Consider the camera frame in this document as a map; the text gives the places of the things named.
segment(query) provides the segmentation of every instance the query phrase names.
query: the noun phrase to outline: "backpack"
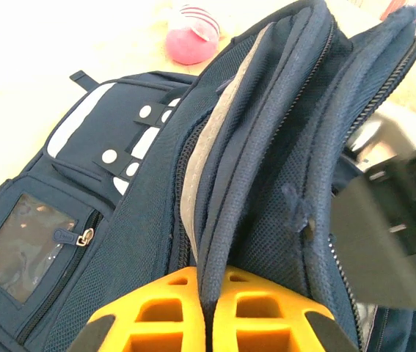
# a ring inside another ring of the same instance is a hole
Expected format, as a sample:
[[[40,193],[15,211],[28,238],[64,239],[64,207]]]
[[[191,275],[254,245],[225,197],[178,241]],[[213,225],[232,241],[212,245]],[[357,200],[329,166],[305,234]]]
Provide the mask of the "backpack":
[[[87,94],[0,186],[0,351],[66,351],[189,265],[209,337],[227,264],[323,304],[360,351],[416,351],[416,310],[358,304],[329,236],[332,191],[361,172],[344,144],[416,60],[415,17],[349,39],[301,0],[199,77],[75,75]]]

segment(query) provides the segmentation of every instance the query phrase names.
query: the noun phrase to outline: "beige surface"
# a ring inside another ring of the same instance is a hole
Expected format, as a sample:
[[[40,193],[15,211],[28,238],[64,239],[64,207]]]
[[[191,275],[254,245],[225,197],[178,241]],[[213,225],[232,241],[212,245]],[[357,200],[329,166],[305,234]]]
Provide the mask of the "beige surface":
[[[212,0],[225,38],[240,34],[291,1]],[[341,29],[353,35],[377,23],[344,0],[329,0]],[[171,1],[0,0],[0,184],[13,177],[43,144],[83,91],[68,76],[83,69],[99,81],[147,70],[198,74],[204,62],[183,67],[164,53]],[[416,65],[392,99],[416,111]]]

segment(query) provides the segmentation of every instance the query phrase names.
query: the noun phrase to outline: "yellow plastic object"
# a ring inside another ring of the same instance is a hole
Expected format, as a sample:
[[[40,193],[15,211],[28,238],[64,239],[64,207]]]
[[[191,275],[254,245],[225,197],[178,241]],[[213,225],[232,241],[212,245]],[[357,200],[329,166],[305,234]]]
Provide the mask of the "yellow plastic object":
[[[228,267],[214,313],[213,352],[324,351],[305,317],[309,311],[334,319],[317,302]]]
[[[99,352],[204,352],[196,268],[167,275],[100,308],[89,323],[116,317]]]

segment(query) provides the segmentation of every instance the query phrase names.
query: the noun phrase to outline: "pink toy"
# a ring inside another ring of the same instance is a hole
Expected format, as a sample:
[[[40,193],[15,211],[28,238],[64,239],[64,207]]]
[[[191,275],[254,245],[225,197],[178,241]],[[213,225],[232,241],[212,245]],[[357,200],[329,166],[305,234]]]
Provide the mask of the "pink toy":
[[[191,5],[181,7],[170,22],[167,53],[176,62],[193,65],[211,58],[219,44],[219,24],[212,15]]]

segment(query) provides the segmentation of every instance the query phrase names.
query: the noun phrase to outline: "zipper pull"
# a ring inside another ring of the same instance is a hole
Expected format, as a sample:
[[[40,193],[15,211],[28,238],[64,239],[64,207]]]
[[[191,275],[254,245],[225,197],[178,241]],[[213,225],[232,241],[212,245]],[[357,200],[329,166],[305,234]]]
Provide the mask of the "zipper pull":
[[[71,244],[73,246],[84,247],[92,240],[94,229],[89,228],[79,235],[66,229],[55,229],[53,233],[53,241],[62,244]]]

